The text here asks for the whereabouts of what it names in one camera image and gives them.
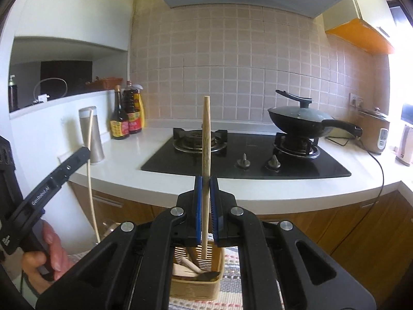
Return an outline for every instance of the stainless steel canister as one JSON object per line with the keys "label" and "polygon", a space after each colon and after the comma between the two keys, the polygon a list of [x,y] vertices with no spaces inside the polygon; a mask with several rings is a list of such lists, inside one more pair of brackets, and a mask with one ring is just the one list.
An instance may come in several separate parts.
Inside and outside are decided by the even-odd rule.
{"label": "stainless steel canister", "polygon": [[102,149],[102,141],[100,140],[100,132],[98,125],[98,115],[96,106],[90,106],[79,110],[80,128],[82,130],[83,143],[88,146],[88,131],[89,131],[89,116],[90,111],[93,111],[92,116],[92,139],[90,142],[90,164],[96,164],[105,159],[105,154]]}

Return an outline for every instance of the black bottle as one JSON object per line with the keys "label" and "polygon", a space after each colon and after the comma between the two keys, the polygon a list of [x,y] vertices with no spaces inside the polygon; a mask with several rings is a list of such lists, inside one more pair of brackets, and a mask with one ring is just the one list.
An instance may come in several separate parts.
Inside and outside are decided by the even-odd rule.
{"label": "black bottle", "polygon": [[9,79],[9,112],[20,109],[17,103],[17,85],[13,81],[14,77],[15,75],[12,74]]}
{"label": "black bottle", "polygon": [[129,136],[129,119],[122,106],[121,87],[119,85],[115,87],[115,110],[110,119],[110,128],[112,137],[115,140],[123,140]]}

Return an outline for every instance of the dark brown cabinet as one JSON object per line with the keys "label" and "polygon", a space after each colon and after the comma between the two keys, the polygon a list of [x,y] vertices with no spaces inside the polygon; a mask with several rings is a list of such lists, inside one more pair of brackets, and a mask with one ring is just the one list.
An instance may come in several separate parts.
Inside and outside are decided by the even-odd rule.
{"label": "dark brown cabinet", "polygon": [[[71,186],[91,222],[87,188],[75,183]],[[103,221],[107,219],[140,224],[152,221],[165,210],[97,191],[93,191],[93,197],[100,233],[106,231]],[[372,207],[373,202],[258,217],[264,221],[293,222],[369,290],[380,305],[412,262],[413,207],[398,191],[382,196]]]}
{"label": "dark brown cabinet", "polygon": [[413,259],[413,208],[399,192],[381,197],[332,257],[382,304]]}
{"label": "dark brown cabinet", "polygon": [[[70,185],[83,212],[92,224],[88,189],[75,183],[70,183]],[[103,223],[107,220],[120,223],[123,221],[133,221],[135,224],[139,225],[152,221],[159,213],[165,210],[164,207],[122,199],[95,190],[92,190],[92,196],[96,222],[100,234],[103,234],[106,231]]]}

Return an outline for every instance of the black glass cooktop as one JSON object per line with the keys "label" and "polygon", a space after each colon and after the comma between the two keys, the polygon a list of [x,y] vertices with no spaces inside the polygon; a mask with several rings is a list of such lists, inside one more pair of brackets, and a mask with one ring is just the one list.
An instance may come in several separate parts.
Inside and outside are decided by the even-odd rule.
{"label": "black glass cooktop", "polygon": [[[228,133],[223,150],[211,153],[211,175],[232,179],[320,179],[351,176],[346,168],[321,150],[315,159],[300,159],[282,152],[278,171],[266,167],[273,155],[274,135]],[[247,170],[236,166],[243,154],[251,162]],[[201,154],[178,151],[173,138],[166,142],[143,166],[142,170],[166,174],[196,176],[201,174]]]}

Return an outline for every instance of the power cord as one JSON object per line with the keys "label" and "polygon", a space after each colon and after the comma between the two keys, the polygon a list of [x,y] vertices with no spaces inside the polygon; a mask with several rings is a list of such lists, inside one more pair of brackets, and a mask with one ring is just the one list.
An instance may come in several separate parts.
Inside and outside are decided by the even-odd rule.
{"label": "power cord", "polygon": [[64,82],[65,85],[66,85],[66,90],[65,90],[65,92],[63,93],[63,95],[61,96],[61,98],[63,98],[63,97],[67,94],[67,92],[68,92],[67,82],[66,82],[64,79],[62,79],[62,78],[55,78],[55,77],[53,77],[53,78],[46,78],[46,79],[42,79],[41,81],[39,81],[39,82],[34,86],[34,89],[33,89],[33,98],[34,98],[34,100],[37,100],[37,99],[36,99],[36,89],[39,87],[39,85],[40,85],[42,82],[44,82],[44,81],[46,81],[46,80],[61,80],[61,81]]}
{"label": "power cord", "polygon": [[360,225],[361,222],[370,214],[370,212],[371,212],[371,210],[373,209],[373,207],[374,207],[374,206],[376,205],[376,203],[379,201],[379,198],[380,198],[380,196],[381,196],[381,194],[382,194],[382,191],[383,191],[383,188],[384,188],[384,186],[385,186],[385,173],[384,173],[384,171],[383,171],[382,165],[381,165],[380,162],[377,160],[377,158],[375,158],[375,157],[373,156],[373,154],[366,149],[366,147],[364,146],[363,142],[362,142],[360,139],[359,139],[359,143],[361,144],[362,148],[363,148],[363,149],[377,162],[377,164],[379,165],[380,170],[382,171],[382,178],[383,178],[382,187],[380,188],[379,194],[378,194],[377,197],[375,198],[373,204],[370,206],[370,208],[368,209],[368,211],[366,212],[366,214],[356,223],[356,225],[355,225],[355,226],[351,229],[351,231],[338,243],[338,245],[336,245],[336,246],[334,247],[334,249],[333,249],[332,252],[330,253],[330,256],[332,256],[332,255],[334,254],[334,252],[337,250],[337,248],[340,247],[340,245],[341,245],[344,241],[346,241],[346,239],[350,236],[350,234],[353,233],[353,231],[357,228],[357,226]]}
{"label": "power cord", "polygon": [[[350,140],[354,140],[355,137],[327,136],[325,139],[326,139],[326,140],[329,140],[329,141],[331,141],[331,142],[333,142],[333,143],[335,143],[336,145],[340,145],[340,146],[342,146],[342,147],[345,147],[345,146],[347,145],[347,143],[348,143]],[[344,144],[341,144],[341,143],[338,143],[337,141],[334,141],[333,139],[346,139],[347,141],[346,141]]]}
{"label": "power cord", "polygon": [[[92,126],[93,126],[93,110],[90,110],[89,114],[89,127],[88,127],[88,149],[90,150],[90,145],[92,144]],[[86,168],[87,178],[88,178],[88,192],[89,192],[89,203],[90,203],[90,210],[92,212],[92,220],[93,220],[93,229],[96,235],[96,239],[98,243],[100,242],[100,235],[98,230],[98,224],[96,222],[96,214],[94,212],[94,205],[93,205],[93,195],[92,195],[92,178],[90,175],[90,158],[88,159],[88,164]]]}

